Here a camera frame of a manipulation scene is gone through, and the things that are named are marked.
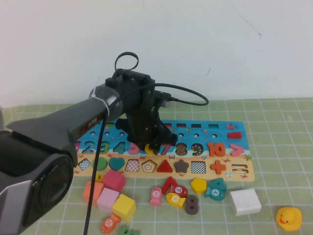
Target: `white wall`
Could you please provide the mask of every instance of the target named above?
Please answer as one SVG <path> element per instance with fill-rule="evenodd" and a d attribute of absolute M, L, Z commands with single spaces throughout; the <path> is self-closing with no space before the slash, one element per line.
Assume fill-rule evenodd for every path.
<path fill-rule="evenodd" d="M 0 0 L 0 105 L 83 100 L 124 51 L 140 57 L 137 71 L 210 99 L 313 96 L 312 9 L 312 0 Z"/>

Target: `pink cube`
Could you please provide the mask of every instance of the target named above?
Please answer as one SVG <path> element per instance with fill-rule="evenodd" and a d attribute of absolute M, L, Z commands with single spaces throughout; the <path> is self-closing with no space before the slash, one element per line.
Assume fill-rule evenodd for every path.
<path fill-rule="evenodd" d="M 125 177 L 123 174 L 110 169 L 103 177 L 102 183 L 106 188 L 121 192 L 125 186 Z"/>
<path fill-rule="evenodd" d="M 103 188 L 104 188 L 103 183 L 98 183 L 98 182 L 94 183 L 93 198 L 92 198 L 92 205 L 93 206 L 97 206 L 97 200 L 98 200 Z M 87 205 L 88 205 L 88 201 L 89 201 L 90 189 L 91 189 L 91 181 L 89 181 L 87 183 L 85 190 L 83 192 L 83 199 Z"/>
<path fill-rule="evenodd" d="M 112 206 L 118 197 L 119 192 L 109 188 L 104 188 L 97 201 L 99 210 L 112 213 Z"/>

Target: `teal heart shape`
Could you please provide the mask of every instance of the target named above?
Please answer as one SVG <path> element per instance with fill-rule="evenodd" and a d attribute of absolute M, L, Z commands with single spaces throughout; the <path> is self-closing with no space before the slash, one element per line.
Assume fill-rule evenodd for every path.
<path fill-rule="evenodd" d="M 111 158 L 109 161 L 109 166 L 113 170 L 119 170 L 125 164 L 124 158 Z"/>

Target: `yellow rubber duck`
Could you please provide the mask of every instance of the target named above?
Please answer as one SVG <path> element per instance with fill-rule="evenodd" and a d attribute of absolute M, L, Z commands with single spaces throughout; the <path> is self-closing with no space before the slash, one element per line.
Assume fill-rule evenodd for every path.
<path fill-rule="evenodd" d="M 302 222 L 301 211 L 294 207 L 283 207 L 277 212 L 276 222 L 286 231 L 298 230 Z"/>

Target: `checkered square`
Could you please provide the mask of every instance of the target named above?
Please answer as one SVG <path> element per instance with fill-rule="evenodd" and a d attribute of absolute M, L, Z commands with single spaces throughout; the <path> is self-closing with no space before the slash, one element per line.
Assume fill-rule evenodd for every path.
<path fill-rule="evenodd" d="M 86 170 L 91 165 L 91 163 L 87 158 L 85 158 L 78 165 L 81 170 Z"/>
<path fill-rule="evenodd" d="M 136 159 L 128 160 L 125 171 L 138 172 L 139 171 L 139 161 Z"/>
<path fill-rule="evenodd" d="M 205 162 L 191 162 L 191 173 L 205 174 Z"/>

